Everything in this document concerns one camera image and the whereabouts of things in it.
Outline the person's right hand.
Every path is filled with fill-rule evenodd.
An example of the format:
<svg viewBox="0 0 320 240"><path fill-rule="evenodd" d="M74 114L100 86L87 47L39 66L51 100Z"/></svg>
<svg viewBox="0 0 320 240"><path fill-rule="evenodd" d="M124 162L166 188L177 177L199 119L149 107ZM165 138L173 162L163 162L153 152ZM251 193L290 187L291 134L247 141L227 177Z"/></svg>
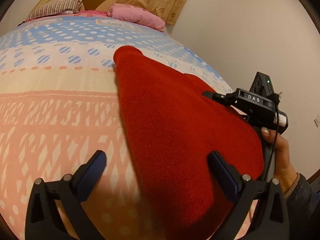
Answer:
<svg viewBox="0 0 320 240"><path fill-rule="evenodd" d="M298 173L290 163L289 143L281 135L277 135L275 142L275 161L273 177L277 178L283 194L289 192L298 177Z"/></svg>

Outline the dark jacket sleeve forearm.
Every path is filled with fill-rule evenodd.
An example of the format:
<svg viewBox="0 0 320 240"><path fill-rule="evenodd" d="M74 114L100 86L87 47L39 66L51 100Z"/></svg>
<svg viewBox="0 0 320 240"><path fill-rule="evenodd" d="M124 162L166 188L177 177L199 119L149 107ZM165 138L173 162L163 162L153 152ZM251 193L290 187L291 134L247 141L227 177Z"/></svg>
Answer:
<svg viewBox="0 0 320 240"><path fill-rule="evenodd" d="M285 194L289 239L319 239L319 194L302 174Z"/></svg>

